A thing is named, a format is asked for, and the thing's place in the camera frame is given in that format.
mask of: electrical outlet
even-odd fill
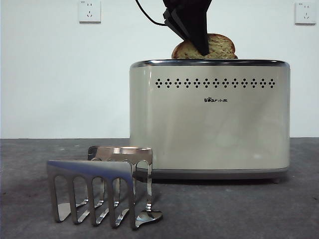
[[[100,0],[82,0],[79,2],[78,10],[80,23],[101,23]]]
[[[316,3],[295,3],[295,24],[316,24]]]

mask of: toaster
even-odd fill
[[[289,159],[290,66],[168,59],[130,68],[130,145],[159,179],[279,178]],[[143,176],[147,165],[138,165]]]

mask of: power cord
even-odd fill
[[[159,25],[159,26],[166,26],[165,24],[163,24],[163,23],[159,23],[159,22],[156,22],[156,21],[154,21],[153,19],[151,19],[151,17],[144,11],[144,9],[142,8],[142,6],[140,5],[140,3],[139,3],[139,1],[138,0],[135,0],[136,1],[136,3],[138,4],[138,6],[139,6],[139,8],[140,8],[140,10],[142,11],[142,13],[144,13],[144,15],[152,22],[152,23],[154,23],[154,24],[156,24],[156,25]]]

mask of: toasted bread crust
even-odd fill
[[[211,53],[214,52],[214,50],[211,49],[211,44],[217,40],[223,40],[225,42],[227,42],[227,47],[230,47],[230,52],[228,53],[228,56],[225,57],[225,56],[221,56],[221,55],[217,55],[215,54],[215,57],[212,57],[211,56]],[[209,54],[207,54],[206,56],[202,56],[196,49],[195,47],[192,45],[192,43],[187,40],[187,41],[184,41],[182,43],[180,43],[179,45],[177,45],[175,47],[175,49],[173,50],[172,52],[172,59],[198,59],[198,58],[203,58],[203,59],[218,59],[218,58],[223,58],[223,59],[238,59],[238,57],[235,55],[235,45],[234,43],[227,37],[227,36],[224,36],[224,35],[221,35],[221,34],[216,34],[216,33],[210,33],[208,34],[208,45],[209,45],[209,48],[210,48],[210,52]],[[189,56],[190,52],[187,52],[187,50],[185,50],[185,48],[188,47],[188,48],[191,48],[191,51],[196,51],[196,56]]]

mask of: metal toast rack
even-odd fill
[[[147,177],[147,203],[145,210],[135,217],[135,192],[136,179],[133,172],[139,162],[148,165]],[[144,223],[158,221],[162,217],[161,211],[152,210],[152,150],[150,148],[138,147],[104,147],[92,146],[88,150],[88,161],[86,160],[50,160],[47,163],[49,190],[51,194],[52,211],[55,221],[62,222],[70,214],[74,224],[79,224],[90,215],[91,224],[99,225],[109,215],[110,225],[116,228],[129,212],[131,228],[136,230]],[[67,182],[69,203],[57,203],[55,178],[62,176]],[[74,191],[74,179],[81,177],[85,180],[88,197],[81,203],[76,203]],[[99,201],[94,203],[93,180],[101,178]],[[115,217],[115,208],[120,203],[120,183],[124,180],[127,184],[129,208]],[[108,208],[96,219],[96,209],[103,205],[105,184],[108,194]],[[88,204],[89,209],[78,216],[77,209]]]

